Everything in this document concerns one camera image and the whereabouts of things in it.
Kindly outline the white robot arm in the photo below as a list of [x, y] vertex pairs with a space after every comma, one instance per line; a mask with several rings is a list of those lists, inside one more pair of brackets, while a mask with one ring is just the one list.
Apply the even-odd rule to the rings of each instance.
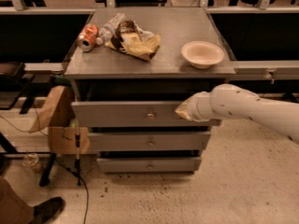
[[190, 121], [249, 119], [299, 144], [299, 104], [265, 99], [231, 84], [197, 92], [176, 109]]

